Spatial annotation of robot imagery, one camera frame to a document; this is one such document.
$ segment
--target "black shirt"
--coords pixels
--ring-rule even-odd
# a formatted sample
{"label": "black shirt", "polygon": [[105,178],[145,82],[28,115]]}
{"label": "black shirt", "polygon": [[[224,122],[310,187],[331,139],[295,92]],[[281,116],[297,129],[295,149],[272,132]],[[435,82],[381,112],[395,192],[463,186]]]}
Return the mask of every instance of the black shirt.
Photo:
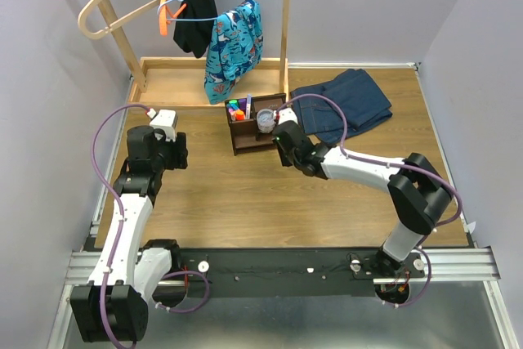
{"label": "black shirt", "polygon": [[[178,18],[202,19],[218,16],[214,0],[185,0],[185,3],[182,4],[186,4],[187,7]],[[211,42],[213,26],[214,20],[203,22],[177,21],[173,40],[184,52],[193,52],[194,56],[199,59],[205,54]]]}

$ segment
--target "wooden pole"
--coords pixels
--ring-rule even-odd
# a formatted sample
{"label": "wooden pole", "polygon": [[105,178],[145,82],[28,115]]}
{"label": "wooden pole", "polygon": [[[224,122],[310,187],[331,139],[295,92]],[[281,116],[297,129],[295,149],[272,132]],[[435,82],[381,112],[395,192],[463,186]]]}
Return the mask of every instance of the wooden pole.
{"label": "wooden pole", "polygon": [[288,32],[288,11],[290,0],[284,0],[281,22],[281,50],[279,53],[279,88],[281,91],[285,87],[285,75],[287,73],[287,32]]}
{"label": "wooden pole", "polygon": [[[98,7],[100,8],[100,12],[104,17],[107,26],[118,19],[110,0],[103,0]],[[125,59],[127,67],[129,67],[131,70],[132,76],[134,77],[138,88],[141,92],[145,92],[145,74],[140,67],[140,62],[136,58],[131,44],[123,32],[123,29],[115,29],[113,32],[111,32],[111,34],[113,34],[114,41],[118,45],[120,52],[122,52],[123,59]]]}

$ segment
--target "wooden tabletop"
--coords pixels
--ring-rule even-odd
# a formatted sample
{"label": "wooden tabletop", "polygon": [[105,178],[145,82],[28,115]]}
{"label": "wooden tabletop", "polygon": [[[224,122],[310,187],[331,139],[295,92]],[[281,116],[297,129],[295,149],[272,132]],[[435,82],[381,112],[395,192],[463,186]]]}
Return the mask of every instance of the wooden tabletop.
{"label": "wooden tabletop", "polygon": [[[290,89],[330,80],[340,69],[291,69]],[[383,157],[428,157],[445,167],[431,122],[411,69],[370,69],[392,103],[390,120],[346,141],[351,150]],[[129,114],[125,132],[147,124]],[[225,113],[179,113],[178,132],[186,132],[189,167],[165,172],[142,238],[176,239],[182,247],[379,246],[398,222],[389,195],[349,181],[304,176],[283,168],[276,150],[234,156]],[[113,180],[127,154],[125,133]],[[445,217],[454,213],[449,207]],[[113,212],[108,196],[96,246],[105,241]],[[466,245],[457,220],[431,235],[427,245]]]}

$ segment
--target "wooden clothes rack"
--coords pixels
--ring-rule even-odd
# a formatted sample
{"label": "wooden clothes rack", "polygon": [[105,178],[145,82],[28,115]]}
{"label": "wooden clothes rack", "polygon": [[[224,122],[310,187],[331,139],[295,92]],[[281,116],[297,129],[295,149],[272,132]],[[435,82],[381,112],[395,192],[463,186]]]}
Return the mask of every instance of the wooden clothes rack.
{"label": "wooden clothes rack", "polygon": [[[153,0],[118,18],[110,0],[91,0],[78,16],[78,27],[88,38],[100,39],[112,34],[118,49],[131,70],[134,81],[129,102],[140,102],[154,107],[208,108],[203,89],[205,59],[189,57],[142,57],[140,60],[129,43],[123,26],[147,11],[156,9],[160,0]],[[260,64],[238,82],[230,98],[265,96],[285,93],[288,96],[287,32],[290,0],[283,1],[281,48],[279,58],[264,58]],[[87,18],[98,7],[107,24],[92,32]]]}

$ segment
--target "dark blue pants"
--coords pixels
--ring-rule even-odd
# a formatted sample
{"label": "dark blue pants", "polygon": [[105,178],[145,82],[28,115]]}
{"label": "dark blue pants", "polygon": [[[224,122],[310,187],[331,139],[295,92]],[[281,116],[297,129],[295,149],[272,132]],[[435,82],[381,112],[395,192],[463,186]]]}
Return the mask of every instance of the dark blue pants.
{"label": "dark blue pants", "polygon": [[[348,122],[347,138],[373,129],[392,116],[391,102],[363,69],[349,69],[332,81],[300,87],[291,96],[315,93],[330,98],[340,106]],[[316,97],[303,97],[293,102],[305,134],[315,134],[325,143],[341,140],[343,122],[337,111]]]}

